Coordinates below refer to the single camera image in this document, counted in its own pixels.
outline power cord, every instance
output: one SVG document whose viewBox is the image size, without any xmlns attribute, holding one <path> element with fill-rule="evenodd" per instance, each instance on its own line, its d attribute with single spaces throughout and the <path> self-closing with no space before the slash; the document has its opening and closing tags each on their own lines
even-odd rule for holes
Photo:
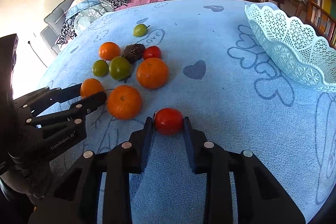
<svg viewBox="0 0 336 224">
<path fill-rule="evenodd" d="M 36 56 L 38 57 L 38 59 L 40 59 L 40 61 L 42 62 L 42 64 L 43 64 L 46 68 L 48 68 L 48 67 L 43 63 L 43 61 L 41 60 L 41 58 L 37 55 L 37 53 L 34 51 L 34 49 L 33 49 L 32 45 L 31 45 L 30 41 L 28 41 L 28 44 L 30 45 L 31 49 L 32 49 L 33 52 L 36 54 Z"/>
</svg>

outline blue blanket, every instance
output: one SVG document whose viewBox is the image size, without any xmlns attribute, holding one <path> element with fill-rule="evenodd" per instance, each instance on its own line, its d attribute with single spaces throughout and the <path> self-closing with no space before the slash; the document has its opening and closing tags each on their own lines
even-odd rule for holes
<svg viewBox="0 0 336 224">
<path fill-rule="evenodd" d="M 53 173 L 63 174 L 86 150 L 111 150 L 157 109 L 174 107 L 225 150 L 252 150 L 308 222 L 335 185 L 336 97 L 301 86 L 277 68 L 249 27 L 246 4 L 172 0 L 106 13 L 92 23 L 58 55 L 41 87 L 66 88 L 93 77 L 92 65 L 106 41 L 121 48 L 136 42 L 158 45 L 170 79 L 163 88 L 146 90 L 133 74 L 127 84 L 143 98 L 141 113 L 126 122 L 112 118 L 106 107 L 88 115 L 87 138 L 51 162 Z M 143 38 L 132 34 L 139 23 L 151 25 Z M 109 75 L 99 80 L 107 93 L 122 84 Z M 70 103 L 46 113 L 68 109 Z M 206 176 L 191 173 L 181 135 L 155 134 L 148 166 L 130 177 L 130 188 L 135 224 L 202 223 Z"/>
</svg>

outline yellow book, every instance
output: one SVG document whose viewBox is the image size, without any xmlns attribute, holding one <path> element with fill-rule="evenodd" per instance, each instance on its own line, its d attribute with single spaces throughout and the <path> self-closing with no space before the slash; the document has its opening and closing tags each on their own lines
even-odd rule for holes
<svg viewBox="0 0 336 224">
<path fill-rule="evenodd" d="M 325 10 L 328 14 L 330 14 L 331 0 L 323 0 L 322 1 L 322 9 Z"/>
</svg>

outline orange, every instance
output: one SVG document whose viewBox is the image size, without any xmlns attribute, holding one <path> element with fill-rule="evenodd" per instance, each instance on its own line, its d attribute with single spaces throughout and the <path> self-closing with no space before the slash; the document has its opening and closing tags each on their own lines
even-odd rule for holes
<svg viewBox="0 0 336 224">
<path fill-rule="evenodd" d="M 116 87 L 107 99 L 110 114 L 120 120 L 130 120 L 139 114 L 142 99 L 140 93 L 129 85 Z"/>
<path fill-rule="evenodd" d="M 82 98 L 89 97 L 92 94 L 98 93 L 99 91 L 104 91 L 104 88 L 97 79 L 88 78 L 81 85 Z"/>
<path fill-rule="evenodd" d="M 111 61 L 113 58 L 120 56 L 120 47 L 113 42 L 105 42 L 98 51 L 99 57 L 105 61 Z"/>
<path fill-rule="evenodd" d="M 168 82 L 169 69 L 159 58 L 144 60 L 136 71 L 136 78 L 140 85 L 147 89 L 158 89 Z"/>
</svg>

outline silver screw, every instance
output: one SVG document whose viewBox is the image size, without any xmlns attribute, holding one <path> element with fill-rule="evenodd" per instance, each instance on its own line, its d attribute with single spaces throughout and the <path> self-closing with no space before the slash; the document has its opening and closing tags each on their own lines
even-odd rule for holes
<svg viewBox="0 0 336 224">
<path fill-rule="evenodd" d="M 204 143 L 204 147 L 205 148 L 213 148 L 215 145 L 213 144 L 213 142 L 205 142 Z"/>
<path fill-rule="evenodd" d="M 92 151 L 85 151 L 84 153 L 83 153 L 83 157 L 84 158 L 86 158 L 86 159 L 88 159 L 88 158 L 91 158 L 93 156 L 93 152 Z"/>
<path fill-rule="evenodd" d="M 250 158 L 250 157 L 253 156 L 253 153 L 252 153 L 252 151 L 250 151 L 250 150 L 244 150 L 243 155 L 244 155 L 245 157 Z"/>
<path fill-rule="evenodd" d="M 131 148 L 132 147 L 132 144 L 130 142 L 124 142 L 122 145 L 121 145 L 122 148 L 125 148 L 125 149 L 128 149 L 128 148 Z"/>
</svg>

